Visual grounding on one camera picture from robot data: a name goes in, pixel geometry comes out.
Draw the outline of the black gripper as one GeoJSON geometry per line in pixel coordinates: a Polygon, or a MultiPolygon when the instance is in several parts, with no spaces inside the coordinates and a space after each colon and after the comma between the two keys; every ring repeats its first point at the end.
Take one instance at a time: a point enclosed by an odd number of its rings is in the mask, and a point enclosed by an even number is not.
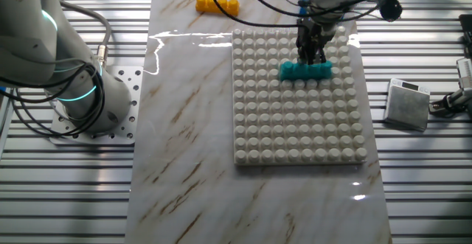
{"type": "Polygon", "coordinates": [[[325,63],[327,60],[323,48],[335,35],[335,24],[314,21],[312,18],[299,18],[296,24],[298,26],[297,62],[308,64],[309,57],[306,52],[315,52],[313,63],[325,63]]]}

